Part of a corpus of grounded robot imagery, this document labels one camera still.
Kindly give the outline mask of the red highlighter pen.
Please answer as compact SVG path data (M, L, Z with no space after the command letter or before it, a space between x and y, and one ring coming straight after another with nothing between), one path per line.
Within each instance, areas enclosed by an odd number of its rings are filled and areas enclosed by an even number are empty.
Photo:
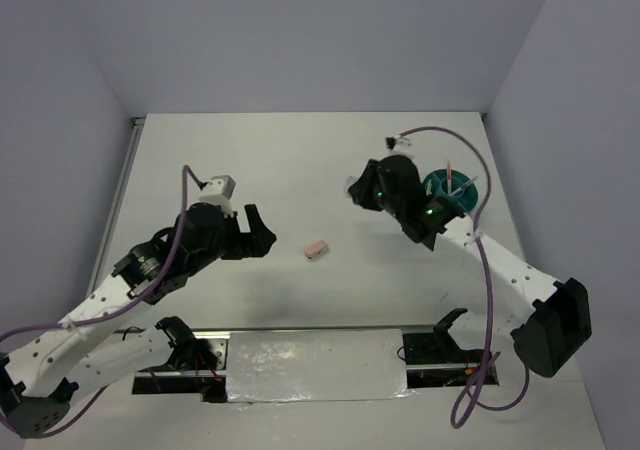
M453 173L450 160L446 162L446 182L447 182L447 194L451 195L453 190Z

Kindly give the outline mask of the clear tape roll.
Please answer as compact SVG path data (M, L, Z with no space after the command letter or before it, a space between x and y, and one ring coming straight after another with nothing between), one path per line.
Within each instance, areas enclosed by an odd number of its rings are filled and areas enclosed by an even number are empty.
M346 198L350 197L349 189L354 182L355 182L355 178L353 176L349 176L345 179L345 182L343 185L343 194Z

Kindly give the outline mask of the clear ballpoint pen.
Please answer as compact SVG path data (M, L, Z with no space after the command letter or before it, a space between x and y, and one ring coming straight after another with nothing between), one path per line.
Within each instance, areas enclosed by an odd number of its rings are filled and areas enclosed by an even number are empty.
M464 182L461 186L459 186L456 190L453 190L450 193L450 196L458 196L463 194L467 188L469 188L470 186L474 185L476 180L478 179L477 176L470 178L469 180L467 180L466 182Z

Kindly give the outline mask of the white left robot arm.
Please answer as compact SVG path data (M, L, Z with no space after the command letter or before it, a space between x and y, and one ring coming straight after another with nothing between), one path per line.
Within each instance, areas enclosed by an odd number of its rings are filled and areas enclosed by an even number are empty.
M99 395L130 373L167 365L182 369L217 357L176 316L114 345L106 340L132 318L185 287L211 263L266 256L277 240L254 204L245 207L249 229L235 212L196 203L173 226L131 248L81 304L55 324L33 325L37 338L1 357L1 421L23 439L55 435L73 403Z

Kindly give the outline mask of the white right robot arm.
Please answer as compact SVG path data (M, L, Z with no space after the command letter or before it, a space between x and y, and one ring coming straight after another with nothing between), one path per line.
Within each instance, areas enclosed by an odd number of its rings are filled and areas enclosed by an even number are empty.
M535 374L551 378L590 339L586 287L541 272L489 235L445 197L428 194L415 164L395 154L369 160L348 188L353 203L389 213L414 243L458 264L508 303L518 326L511 330L518 358Z

